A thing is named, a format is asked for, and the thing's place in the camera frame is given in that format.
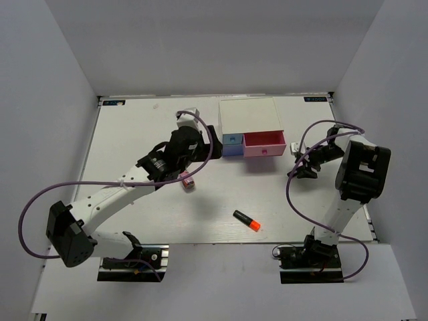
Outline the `light blue small drawer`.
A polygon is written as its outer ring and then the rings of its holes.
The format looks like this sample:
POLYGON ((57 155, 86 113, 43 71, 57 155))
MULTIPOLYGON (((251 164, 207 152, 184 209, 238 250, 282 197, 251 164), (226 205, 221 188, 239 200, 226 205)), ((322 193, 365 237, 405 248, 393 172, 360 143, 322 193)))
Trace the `light blue small drawer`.
POLYGON ((242 144, 243 135, 242 133, 237 134, 223 134, 222 143, 223 145, 236 145, 242 144))

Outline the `pink small drawer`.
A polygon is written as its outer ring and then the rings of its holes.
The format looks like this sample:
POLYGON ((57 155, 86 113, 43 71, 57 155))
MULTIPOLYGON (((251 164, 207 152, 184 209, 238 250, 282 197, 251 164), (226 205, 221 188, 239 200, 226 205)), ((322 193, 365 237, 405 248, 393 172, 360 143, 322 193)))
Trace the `pink small drawer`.
POLYGON ((284 132, 251 132, 243 135, 243 156, 267 157, 282 156, 286 149, 284 132))

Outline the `orange highlighter marker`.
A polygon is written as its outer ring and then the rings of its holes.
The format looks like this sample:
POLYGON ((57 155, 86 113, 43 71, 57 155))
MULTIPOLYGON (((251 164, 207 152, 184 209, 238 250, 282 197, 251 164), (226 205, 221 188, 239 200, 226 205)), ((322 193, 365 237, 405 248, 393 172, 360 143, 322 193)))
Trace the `orange highlighter marker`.
POLYGON ((252 229, 255 232, 258 232, 261 225, 252 219, 251 217, 248 217, 246 214, 242 213, 241 211, 235 210, 233 212, 233 217, 236 218, 238 221, 242 222, 244 225, 248 226, 250 229, 252 229))

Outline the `white mini drawer cabinet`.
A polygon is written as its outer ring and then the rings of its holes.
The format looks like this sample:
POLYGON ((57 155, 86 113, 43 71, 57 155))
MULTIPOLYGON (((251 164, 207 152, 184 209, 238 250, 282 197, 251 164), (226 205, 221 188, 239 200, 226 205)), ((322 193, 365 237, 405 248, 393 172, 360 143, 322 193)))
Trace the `white mini drawer cabinet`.
POLYGON ((284 131, 273 98, 240 98, 219 103, 219 129, 223 134, 284 131))

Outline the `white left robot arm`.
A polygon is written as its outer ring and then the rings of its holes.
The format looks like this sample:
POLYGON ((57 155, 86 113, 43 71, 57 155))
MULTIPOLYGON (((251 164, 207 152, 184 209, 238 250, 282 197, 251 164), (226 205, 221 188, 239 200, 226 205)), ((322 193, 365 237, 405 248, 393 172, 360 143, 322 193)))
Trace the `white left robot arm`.
POLYGON ((214 126, 208 127, 212 142, 206 144, 200 131, 182 126, 172 131, 168 142, 156 145, 112 186, 64 205, 61 201, 49 209, 47 238, 66 267, 80 265, 89 257, 120 260, 133 267, 140 262, 142 245, 133 234, 99 230, 111 216, 139 198, 160 189, 162 183, 178 179, 191 163, 219 159, 223 145, 214 126))

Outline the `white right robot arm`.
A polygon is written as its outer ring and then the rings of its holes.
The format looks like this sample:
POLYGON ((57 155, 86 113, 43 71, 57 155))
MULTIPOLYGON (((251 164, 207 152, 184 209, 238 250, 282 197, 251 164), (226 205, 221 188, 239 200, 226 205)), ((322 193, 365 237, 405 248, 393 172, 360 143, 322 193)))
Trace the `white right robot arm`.
POLYGON ((302 250, 303 261, 312 267, 330 259, 337 248, 339 235, 344 231, 352 216, 363 205, 378 198, 385 186, 391 150, 369 142, 354 129, 336 124, 327 132, 329 140, 325 145, 310 149, 303 142, 293 142, 290 152, 299 160, 294 177, 315 179, 321 165, 341 160, 335 178, 338 193, 321 220, 305 237, 302 250))

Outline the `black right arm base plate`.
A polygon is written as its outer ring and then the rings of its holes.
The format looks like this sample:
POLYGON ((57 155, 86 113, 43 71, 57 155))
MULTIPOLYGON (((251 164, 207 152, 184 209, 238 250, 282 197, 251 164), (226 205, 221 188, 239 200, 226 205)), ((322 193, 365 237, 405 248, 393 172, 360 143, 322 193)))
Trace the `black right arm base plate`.
POLYGON ((306 253, 303 246, 280 244, 272 249, 272 257, 279 261, 281 284, 343 283, 342 264, 338 250, 331 257, 306 253))

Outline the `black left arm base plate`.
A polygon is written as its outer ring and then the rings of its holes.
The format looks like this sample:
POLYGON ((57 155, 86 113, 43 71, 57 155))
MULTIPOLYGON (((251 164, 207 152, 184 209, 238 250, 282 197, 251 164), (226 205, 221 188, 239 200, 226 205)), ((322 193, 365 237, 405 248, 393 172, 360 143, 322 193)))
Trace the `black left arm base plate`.
POLYGON ((103 258, 98 282, 161 282, 169 260, 168 245, 143 245, 136 255, 126 259, 103 258))

